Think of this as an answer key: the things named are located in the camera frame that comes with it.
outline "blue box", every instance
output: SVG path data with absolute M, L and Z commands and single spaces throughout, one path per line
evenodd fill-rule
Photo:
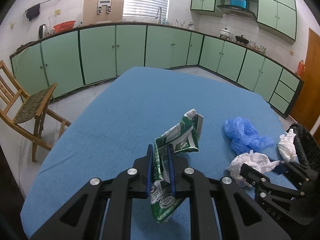
M 230 0 L 230 5 L 236 5 L 247 9 L 248 3 L 247 0 Z

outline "crumpled green package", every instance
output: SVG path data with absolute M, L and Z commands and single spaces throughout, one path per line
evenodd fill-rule
M 167 159 L 167 146 L 173 144 L 174 152 L 198 152 L 203 117 L 192 109 L 184 114 L 178 124 L 155 141 L 153 156 L 153 178 L 150 194 L 151 210 L 156 222 L 166 222 L 184 201 L 171 194 L 170 179 L 164 162 Z

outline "blue plastic bag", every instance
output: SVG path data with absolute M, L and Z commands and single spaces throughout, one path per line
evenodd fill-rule
M 250 150 L 260 153 L 273 147 L 273 139 L 269 135 L 258 136 L 257 130 L 246 118 L 238 116 L 236 119 L 226 120 L 224 123 L 226 135 L 232 139 L 231 148 L 237 153 L 248 153 Z

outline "metal screw head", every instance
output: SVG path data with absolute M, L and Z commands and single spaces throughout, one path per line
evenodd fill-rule
M 90 179 L 91 185 L 98 185 L 99 183 L 100 183 L 100 179 L 98 179 L 98 178 Z
M 224 178 L 222 178 L 222 182 L 224 184 L 230 184 L 232 182 L 232 180 L 229 177 L 224 177 Z
M 137 174 L 138 170 L 135 169 L 135 168 L 131 168 L 131 169 L 128 169 L 127 173 L 130 174 L 130 175 L 134 175 L 134 174 Z
M 185 168 L 185 169 L 184 169 L 184 172 L 185 172 L 186 174 L 193 174 L 193 173 L 195 172 L 195 170 L 194 170 L 193 168 Z

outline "black trash bin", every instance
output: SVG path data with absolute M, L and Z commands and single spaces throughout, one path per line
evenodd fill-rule
M 293 129 L 296 136 L 293 144 L 300 164 L 320 172 L 320 147 L 317 141 L 302 124 L 293 123 L 287 130 Z

